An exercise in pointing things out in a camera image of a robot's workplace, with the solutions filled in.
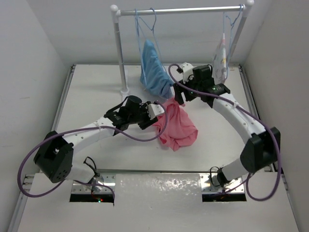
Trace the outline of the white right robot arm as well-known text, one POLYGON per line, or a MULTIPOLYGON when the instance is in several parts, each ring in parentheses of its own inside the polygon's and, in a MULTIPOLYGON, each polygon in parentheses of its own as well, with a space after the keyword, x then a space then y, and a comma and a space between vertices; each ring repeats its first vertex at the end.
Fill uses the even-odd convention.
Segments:
POLYGON ((200 98, 223 116, 244 142, 240 157, 219 168, 216 180, 223 187, 248 173, 255 173, 277 162, 281 134, 275 127, 267 128, 249 114, 235 99, 230 89, 212 75, 212 66, 194 67, 190 63, 176 65, 181 81, 173 85, 175 100, 180 104, 200 98))

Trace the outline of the blue wire hanger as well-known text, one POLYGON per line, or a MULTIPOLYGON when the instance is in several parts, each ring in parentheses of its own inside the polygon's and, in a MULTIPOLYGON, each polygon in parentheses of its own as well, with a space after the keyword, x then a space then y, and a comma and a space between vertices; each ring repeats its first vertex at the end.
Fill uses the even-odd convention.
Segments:
POLYGON ((147 86, 147 80, 146 80, 146 74, 145 74, 145 68, 144 68, 144 61, 143 61, 143 56, 142 56, 142 47, 141 47, 141 38, 140 38, 140 32, 143 31, 140 29, 140 25, 139 25, 139 16, 137 13, 137 9, 134 9, 135 12, 135 28, 136 28, 136 36, 137 36, 137 41, 138 41, 138 48, 139 48, 139 54, 140 54, 140 64, 141 64, 141 75, 143 77, 143 83, 144 86, 147 86))

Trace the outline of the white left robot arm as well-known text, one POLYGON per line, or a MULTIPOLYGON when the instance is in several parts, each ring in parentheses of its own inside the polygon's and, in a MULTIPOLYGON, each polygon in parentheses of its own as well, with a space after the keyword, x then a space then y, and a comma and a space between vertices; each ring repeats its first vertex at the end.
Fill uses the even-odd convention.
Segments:
POLYGON ((40 145, 34 163, 52 183, 77 180, 89 183, 99 174, 94 166, 77 163, 74 156, 84 148, 109 137, 113 137, 132 124, 144 130, 158 121, 164 108, 157 102, 142 102, 134 95, 125 97, 117 106, 93 123, 69 133, 52 131, 40 145))

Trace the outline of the pink t shirt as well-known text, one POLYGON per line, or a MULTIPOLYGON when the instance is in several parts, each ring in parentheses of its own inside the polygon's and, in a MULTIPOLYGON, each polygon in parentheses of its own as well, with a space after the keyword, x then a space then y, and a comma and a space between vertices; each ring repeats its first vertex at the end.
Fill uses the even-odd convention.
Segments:
POLYGON ((189 118, 187 112, 175 101, 174 98, 163 104, 167 116, 161 115, 153 124, 157 133, 164 131, 159 136, 161 145, 171 148, 173 151, 181 147, 191 146, 197 139, 198 129, 189 118))

